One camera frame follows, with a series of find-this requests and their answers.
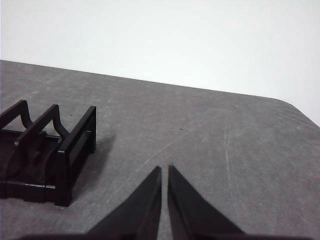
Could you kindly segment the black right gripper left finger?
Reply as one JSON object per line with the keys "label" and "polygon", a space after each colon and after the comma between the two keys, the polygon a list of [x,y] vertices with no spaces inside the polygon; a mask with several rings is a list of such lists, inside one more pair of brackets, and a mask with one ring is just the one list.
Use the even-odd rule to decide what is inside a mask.
{"label": "black right gripper left finger", "polygon": [[132,194],[87,232],[89,237],[157,237],[162,169],[156,166]]}

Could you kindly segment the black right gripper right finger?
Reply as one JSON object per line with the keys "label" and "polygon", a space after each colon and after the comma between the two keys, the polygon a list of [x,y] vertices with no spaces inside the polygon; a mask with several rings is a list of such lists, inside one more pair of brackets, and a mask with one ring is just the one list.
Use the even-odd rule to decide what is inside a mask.
{"label": "black right gripper right finger", "polygon": [[208,203],[174,165],[168,167],[167,203],[173,237],[245,236],[245,232]]}

